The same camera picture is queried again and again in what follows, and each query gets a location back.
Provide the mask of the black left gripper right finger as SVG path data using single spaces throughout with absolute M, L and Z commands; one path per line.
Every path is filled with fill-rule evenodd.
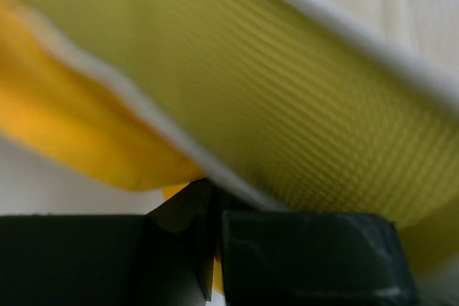
M 261 211 L 215 191 L 228 305 L 417 305 L 395 225 L 363 212 Z

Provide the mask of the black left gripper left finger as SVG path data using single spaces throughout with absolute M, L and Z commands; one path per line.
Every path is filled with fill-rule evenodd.
M 204 305 L 213 185 L 190 183 L 145 215 L 1 218 L 3 305 Z

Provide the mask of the cream quilted pillow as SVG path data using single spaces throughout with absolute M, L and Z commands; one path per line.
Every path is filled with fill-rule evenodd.
M 458 0 L 18 0 L 44 50 L 266 209 L 394 221 L 458 265 Z

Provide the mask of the yellow pillowcase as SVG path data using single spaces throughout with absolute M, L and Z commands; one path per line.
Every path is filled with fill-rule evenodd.
M 144 213 L 202 177 L 110 92 L 59 62 L 1 0 L 1 212 Z

